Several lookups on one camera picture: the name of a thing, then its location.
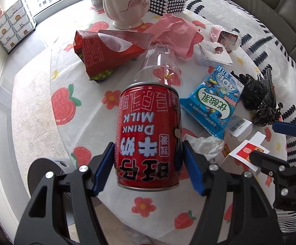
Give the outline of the red snack bag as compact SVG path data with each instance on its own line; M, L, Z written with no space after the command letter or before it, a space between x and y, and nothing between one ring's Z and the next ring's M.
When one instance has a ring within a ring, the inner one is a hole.
M101 83L127 61L145 53L154 35L126 30L78 30L73 49L85 65L91 81Z

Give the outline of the torn white foil packet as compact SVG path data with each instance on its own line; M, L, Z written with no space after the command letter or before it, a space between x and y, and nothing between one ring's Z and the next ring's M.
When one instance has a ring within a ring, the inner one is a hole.
M232 66L233 61L222 44L203 40L198 46L204 60Z

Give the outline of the red milk drink can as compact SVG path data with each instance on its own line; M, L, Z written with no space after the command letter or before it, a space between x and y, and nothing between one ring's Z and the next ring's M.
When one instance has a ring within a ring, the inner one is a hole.
M121 187L162 191L178 186L182 170L181 109L177 91L155 82L120 95L115 170Z

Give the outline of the white barcode paper box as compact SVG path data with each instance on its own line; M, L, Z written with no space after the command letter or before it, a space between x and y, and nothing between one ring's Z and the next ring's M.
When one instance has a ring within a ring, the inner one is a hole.
M253 123L239 116L232 116L226 127L228 133L242 142L253 130Z

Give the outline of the white drawer cabinet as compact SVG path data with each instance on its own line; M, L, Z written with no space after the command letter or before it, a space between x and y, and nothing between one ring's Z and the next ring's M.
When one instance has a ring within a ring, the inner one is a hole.
M36 21L27 1L18 0L0 17L0 42L9 53L35 29Z

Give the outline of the crumpled white tissue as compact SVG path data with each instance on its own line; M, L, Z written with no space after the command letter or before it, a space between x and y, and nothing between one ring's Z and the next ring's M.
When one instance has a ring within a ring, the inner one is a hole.
M204 155L207 160L216 160L224 148L224 140L215 136L197 138L189 134L185 134L183 139L189 142L196 153Z

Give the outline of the white black patterned rug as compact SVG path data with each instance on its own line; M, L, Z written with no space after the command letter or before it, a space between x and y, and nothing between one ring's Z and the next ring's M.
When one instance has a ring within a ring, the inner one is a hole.
M281 109L280 121L296 123L296 57L291 58L280 40L270 31L265 20L257 17L252 9L246 10L234 0L187 0L186 9L205 18L227 31L238 33L241 46L230 54L245 62L247 68L236 74L255 73L271 70L276 102ZM288 161L296 167L296 137L275 133L272 126L253 127L266 137L262 146L270 155ZM296 212L276 209L279 227L284 233L296 231Z

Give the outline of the blue AD milk carton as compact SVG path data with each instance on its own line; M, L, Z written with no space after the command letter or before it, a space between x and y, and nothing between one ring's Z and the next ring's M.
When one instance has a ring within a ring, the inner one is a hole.
M234 75L218 65L187 98L180 98L180 105L211 135L223 139L243 89Z

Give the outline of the pink crumpled paper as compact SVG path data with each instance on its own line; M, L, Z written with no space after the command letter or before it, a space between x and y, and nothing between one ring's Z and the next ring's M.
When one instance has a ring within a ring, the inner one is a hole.
M172 14L162 16L144 33L153 34L154 43L167 45L183 60L190 59L194 46L204 40L194 24Z

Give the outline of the clear plastic cup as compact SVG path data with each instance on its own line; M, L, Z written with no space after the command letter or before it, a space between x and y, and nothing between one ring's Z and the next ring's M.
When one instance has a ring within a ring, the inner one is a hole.
M174 52L168 45L155 44L147 52L142 68L134 78L135 83L154 82L170 86L180 92L183 81Z

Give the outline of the white vase pink flowers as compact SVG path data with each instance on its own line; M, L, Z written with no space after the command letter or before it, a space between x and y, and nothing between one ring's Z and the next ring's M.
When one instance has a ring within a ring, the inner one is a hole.
M103 0L105 14L114 28L121 30L140 26L149 6L150 0Z

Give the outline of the red white small card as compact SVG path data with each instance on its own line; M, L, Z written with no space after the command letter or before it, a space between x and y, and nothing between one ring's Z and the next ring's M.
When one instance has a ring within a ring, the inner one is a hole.
M253 151L268 154L270 151L261 144L266 138L265 134L256 132L250 140L244 140L238 147L229 153L234 158L236 165L242 165L244 171L251 169L253 172L258 172L259 168L250 160L250 155Z

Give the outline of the black plastic bag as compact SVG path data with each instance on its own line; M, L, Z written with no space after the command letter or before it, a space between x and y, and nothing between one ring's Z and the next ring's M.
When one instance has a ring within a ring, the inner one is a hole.
M240 98L244 107L254 113L253 124L264 127L277 122L281 117L281 106L276 101L272 67L264 68L257 79L248 73L236 75L232 71L231 74L244 85Z

